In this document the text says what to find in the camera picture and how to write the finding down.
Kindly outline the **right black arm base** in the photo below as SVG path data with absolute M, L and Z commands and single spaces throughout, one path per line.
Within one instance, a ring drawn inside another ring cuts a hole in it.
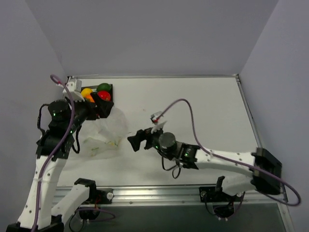
M 230 196 L 224 193 L 222 187 L 224 179 L 224 176 L 220 176 L 215 186 L 199 187 L 199 196 L 211 216 L 218 220 L 228 221 L 242 206 L 245 192 L 242 192 L 240 196 L 237 194 Z

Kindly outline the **green fake lime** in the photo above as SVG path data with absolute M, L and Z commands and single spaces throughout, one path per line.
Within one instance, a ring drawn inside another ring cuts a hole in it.
M 112 86 L 108 83 L 101 83 L 97 86 L 97 92 L 99 91 L 110 91 Z

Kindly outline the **translucent plastic bag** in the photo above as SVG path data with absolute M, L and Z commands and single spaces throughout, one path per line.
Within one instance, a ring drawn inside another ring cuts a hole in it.
M 109 150 L 116 150 L 128 134 L 124 112 L 113 107 L 107 118 L 87 120 L 79 132 L 80 155 L 108 159 Z

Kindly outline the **red fake fruit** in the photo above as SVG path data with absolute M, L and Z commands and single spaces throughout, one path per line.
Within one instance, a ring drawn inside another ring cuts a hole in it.
M 108 91 L 102 90 L 98 91 L 97 95 L 104 101 L 111 101 L 112 97 Z

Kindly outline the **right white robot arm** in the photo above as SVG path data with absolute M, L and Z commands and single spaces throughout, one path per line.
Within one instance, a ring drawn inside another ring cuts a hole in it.
M 175 162 L 172 169 L 214 169 L 236 173 L 234 177 L 220 176 L 214 193 L 219 199 L 226 199 L 249 190 L 262 194 L 279 195 L 281 193 L 282 163 L 267 149 L 258 147 L 254 152 L 234 153 L 205 150 L 198 145 L 179 142 L 171 132 L 148 128 L 139 130 L 128 137 L 133 150 L 140 149 L 145 141 L 145 150 L 154 148 L 162 159 Z

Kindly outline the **yellow fake lemon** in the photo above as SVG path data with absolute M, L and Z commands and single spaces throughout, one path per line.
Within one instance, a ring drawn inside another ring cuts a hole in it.
M 82 91 L 81 91 L 81 96 L 83 98 L 85 98 L 86 96 L 90 95 L 91 93 L 93 92 L 93 90 L 91 88 L 84 88 Z

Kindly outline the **orange fake fruit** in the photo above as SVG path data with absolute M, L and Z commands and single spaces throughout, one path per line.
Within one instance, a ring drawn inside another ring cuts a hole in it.
M 92 103 L 95 102 L 94 99 L 93 99 L 93 97 L 92 97 L 90 94 L 84 96 L 84 99 L 85 99 L 86 101 L 88 101 L 88 102 L 92 102 Z

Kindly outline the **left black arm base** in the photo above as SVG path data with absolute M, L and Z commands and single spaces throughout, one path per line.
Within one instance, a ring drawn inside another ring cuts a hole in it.
M 89 188 L 89 196 L 82 202 L 79 216 L 83 220 L 93 221 L 100 215 L 101 204 L 111 204 L 113 199 L 113 189 L 104 188 L 100 190 L 97 188 L 94 180 L 79 178 L 74 182 L 74 185 L 82 185 Z

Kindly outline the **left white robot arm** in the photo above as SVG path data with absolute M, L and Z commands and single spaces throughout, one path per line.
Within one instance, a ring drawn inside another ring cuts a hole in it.
M 95 181 L 79 178 L 65 199 L 52 206 L 60 174 L 75 142 L 73 133 L 86 120 L 107 118 L 113 108 L 113 101 L 105 101 L 97 93 L 91 96 L 93 102 L 67 97 L 47 104 L 52 120 L 37 141 L 36 168 L 28 199 L 17 222 L 7 226 L 8 232 L 62 232 L 83 202 L 91 203 L 97 198 Z

